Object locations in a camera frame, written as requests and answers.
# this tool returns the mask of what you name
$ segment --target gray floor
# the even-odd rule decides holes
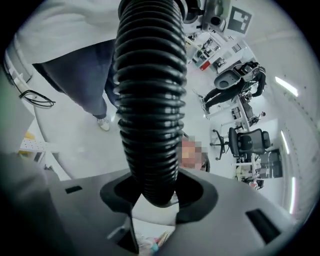
[[[221,124],[231,121],[232,115],[224,114],[207,120],[204,118],[198,97],[192,91],[195,89],[200,94],[206,94],[211,90],[214,78],[215,74],[210,70],[201,71],[192,63],[188,65],[187,94],[183,99],[186,102],[184,132],[194,136],[196,141],[201,142],[203,150],[208,152],[212,173],[233,178],[236,170],[231,163],[235,163],[236,160],[231,153],[224,154],[220,161],[216,161],[215,157],[219,156],[220,149],[209,146],[211,130],[220,131]],[[93,116],[83,111],[64,94],[52,89],[36,71],[29,86],[56,101],[51,109],[37,108],[36,115],[44,138],[48,142],[57,143],[61,148],[58,161],[72,178],[96,176],[128,167],[119,135],[116,109],[106,95],[104,97],[111,128],[110,131],[103,132]],[[211,112],[217,110],[217,106],[210,109]]]

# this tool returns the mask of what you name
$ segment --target office chair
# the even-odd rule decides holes
[[[245,154],[257,154],[262,155],[266,152],[266,149],[271,147],[269,133],[256,129],[249,132],[237,133],[234,128],[230,128],[228,132],[229,141],[225,141],[225,138],[221,137],[217,130],[212,130],[217,134],[220,141],[219,144],[210,143],[210,146],[220,146],[220,155],[215,160],[220,160],[223,153],[227,153],[230,149],[232,155],[237,158]]]

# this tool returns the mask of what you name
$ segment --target dark pants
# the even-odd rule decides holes
[[[33,66],[53,88],[103,119],[107,114],[103,92],[114,106],[119,97],[113,93],[114,44],[115,40],[97,43]]]
[[[238,84],[235,84],[234,86],[228,89],[220,90],[215,88],[211,90],[204,97],[205,108],[208,110],[213,105],[231,100],[232,98],[241,93],[242,89],[244,88],[244,85],[245,82],[241,79]]]

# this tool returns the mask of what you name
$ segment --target ribbed flexible tube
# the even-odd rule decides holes
[[[120,135],[144,197],[165,207],[178,175],[176,147],[184,124],[186,49],[174,0],[126,1],[115,42]]]

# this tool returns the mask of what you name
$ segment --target fluorescent light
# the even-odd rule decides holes
[[[275,81],[283,86],[284,88],[286,88],[290,93],[292,93],[294,96],[298,97],[298,90],[296,88],[294,88],[290,83],[283,81],[282,79],[280,79],[279,77],[275,77]]]
[[[290,210],[289,213],[293,214],[295,209],[295,203],[296,203],[296,178],[292,177],[292,184],[291,184],[291,204],[290,204]]]
[[[283,140],[283,143],[284,143],[284,146],[285,146],[286,153],[289,155],[290,154],[290,150],[289,150],[288,143],[287,143],[287,140],[286,140],[286,137],[285,137],[283,131],[281,131],[281,136],[282,136],[282,140]]]

